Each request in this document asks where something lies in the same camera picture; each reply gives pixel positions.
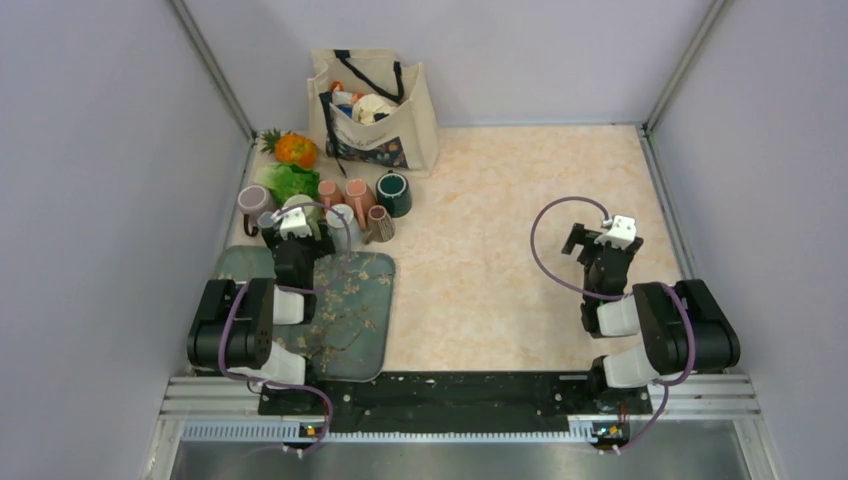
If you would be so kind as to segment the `purple mug black handle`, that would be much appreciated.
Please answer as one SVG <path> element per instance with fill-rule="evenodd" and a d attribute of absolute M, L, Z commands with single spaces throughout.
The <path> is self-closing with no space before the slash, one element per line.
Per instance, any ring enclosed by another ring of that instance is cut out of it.
<path fill-rule="evenodd" d="M 244 234 L 248 237 L 255 237 L 260 229 L 257 225 L 259 217 L 263 213 L 275 211 L 277 202 L 269 189 L 262 185 L 253 184 L 239 192 L 237 207 L 242 214 Z"/>

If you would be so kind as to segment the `light blue white mug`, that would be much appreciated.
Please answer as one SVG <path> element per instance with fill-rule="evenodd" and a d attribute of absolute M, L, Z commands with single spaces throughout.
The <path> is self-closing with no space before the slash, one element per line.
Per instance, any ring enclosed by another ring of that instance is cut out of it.
<path fill-rule="evenodd" d="M 363 246 L 363 232 L 353 209 L 339 203 L 331 206 L 325 214 L 330 238 L 337 252 L 360 250 Z"/>

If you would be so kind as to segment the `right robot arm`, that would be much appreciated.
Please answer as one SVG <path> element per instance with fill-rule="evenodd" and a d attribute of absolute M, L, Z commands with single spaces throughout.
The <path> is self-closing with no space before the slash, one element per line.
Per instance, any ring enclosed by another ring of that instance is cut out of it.
<path fill-rule="evenodd" d="M 622 249 L 601 237 L 576 223 L 562 249 L 568 255 L 582 248 L 577 262 L 584 267 L 584 330 L 596 339 L 639 335 L 642 342 L 592 362 L 586 397 L 594 409 L 612 412 L 626 400 L 628 388 L 658 377 L 738 364 L 738 336 L 704 281 L 675 283 L 671 289 L 676 298 L 659 282 L 636 284 L 626 296 L 627 273 L 643 240 L 636 237 Z"/>

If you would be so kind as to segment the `brown striped small mug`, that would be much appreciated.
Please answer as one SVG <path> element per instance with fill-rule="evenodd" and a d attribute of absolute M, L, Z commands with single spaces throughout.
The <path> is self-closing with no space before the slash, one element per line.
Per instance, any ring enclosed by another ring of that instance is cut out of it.
<path fill-rule="evenodd" d="M 374 205 L 367 212 L 368 242 L 385 243 L 392 240 L 396 228 L 391 215 L 382 205 Z"/>

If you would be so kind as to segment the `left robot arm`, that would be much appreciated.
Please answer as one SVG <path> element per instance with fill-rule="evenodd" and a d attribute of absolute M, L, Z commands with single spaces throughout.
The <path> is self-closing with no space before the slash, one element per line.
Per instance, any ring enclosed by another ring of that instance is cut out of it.
<path fill-rule="evenodd" d="M 321 388 L 306 377 L 306 359 L 276 343 L 274 328 L 306 324 L 314 317 L 315 262 L 335 252 L 327 229 L 319 231 L 319 238 L 273 234 L 272 272 L 249 280 L 238 305 L 234 304 L 240 291 L 236 281 L 207 282 L 187 337 L 192 367 L 219 373 L 218 353 L 223 345 L 228 372 L 258 382 L 284 383 L 283 401 L 297 413 L 317 407 Z"/>

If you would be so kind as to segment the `light green mug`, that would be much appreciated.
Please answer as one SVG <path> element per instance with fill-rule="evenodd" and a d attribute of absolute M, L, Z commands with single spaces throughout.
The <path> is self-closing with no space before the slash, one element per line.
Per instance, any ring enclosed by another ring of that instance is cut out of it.
<path fill-rule="evenodd" d="M 293 195 L 285 201 L 283 205 L 283 213 L 297 207 L 302 207 L 304 209 L 304 212 L 309 217 L 309 223 L 313 232 L 312 238 L 315 240 L 320 240 L 322 238 L 322 234 L 318 225 L 319 209 L 314 206 L 313 199 L 306 194 Z"/>

